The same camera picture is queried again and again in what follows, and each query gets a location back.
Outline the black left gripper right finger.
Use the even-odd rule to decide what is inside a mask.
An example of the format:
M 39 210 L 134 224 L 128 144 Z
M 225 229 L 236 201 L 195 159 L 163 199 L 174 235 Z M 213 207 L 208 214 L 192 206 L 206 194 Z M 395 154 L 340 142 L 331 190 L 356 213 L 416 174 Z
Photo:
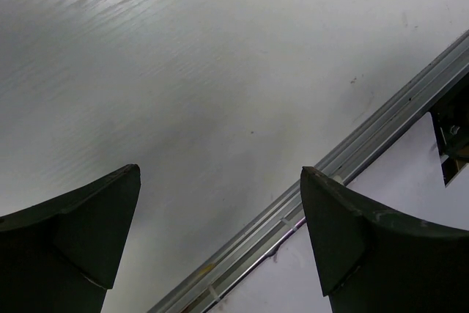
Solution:
M 466 312 L 468 232 L 401 213 L 307 166 L 303 210 L 334 312 Z

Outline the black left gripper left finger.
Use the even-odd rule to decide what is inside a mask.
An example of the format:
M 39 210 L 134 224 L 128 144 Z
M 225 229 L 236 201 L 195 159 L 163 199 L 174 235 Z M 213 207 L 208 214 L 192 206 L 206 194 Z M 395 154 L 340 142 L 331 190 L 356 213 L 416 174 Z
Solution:
M 2 312 L 100 312 L 114 286 L 141 188 L 128 164 L 1 217 Z

